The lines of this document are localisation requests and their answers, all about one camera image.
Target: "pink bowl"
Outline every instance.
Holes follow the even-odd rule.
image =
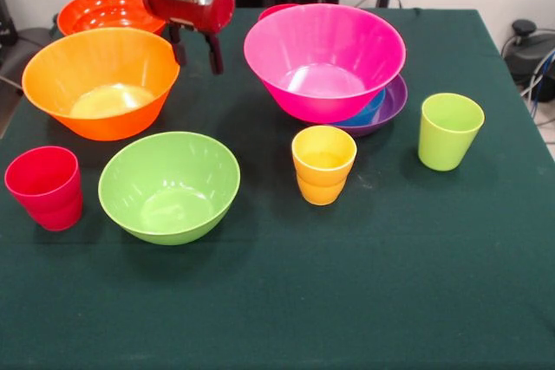
[[[312,123],[356,115],[401,72],[405,56],[388,22],[339,4],[279,10],[245,38],[245,58],[274,100]]]

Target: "green bowl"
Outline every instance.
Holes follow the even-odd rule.
[[[116,153],[102,171],[98,196],[108,216],[134,236],[183,244],[219,223],[239,181],[237,160],[217,140],[167,132]]]

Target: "blue bowl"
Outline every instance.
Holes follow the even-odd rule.
[[[365,126],[368,125],[373,119],[375,114],[378,112],[385,99],[385,88],[378,93],[376,97],[372,99],[366,107],[361,110],[359,114],[351,117],[350,119],[344,121],[338,121],[337,123],[331,123],[332,126],[337,127],[353,127],[353,126]]]

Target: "floor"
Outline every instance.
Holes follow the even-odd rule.
[[[544,142],[555,160],[555,100],[539,103],[538,112],[534,118]]]

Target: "green tablecloth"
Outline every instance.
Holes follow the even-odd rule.
[[[0,192],[0,367],[554,367],[555,165],[479,15],[379,11],[406,40],[408,104],[357,140],[343,194],[318,208],[291,163],[304,125],[243,57],[258,12],[238,10],[221,35],[222,76],[187,34],[189,64],[141,135],[205,133],[237,156],[237,199],[196,243],[143,243],[104,215],[101,169],[131,140],[82,139],[23,101],[0,168],[66,146],[85,209],[74,229],[48,233]],[[447,173],[415,154],[420,104],[440,91],[486,113]]]

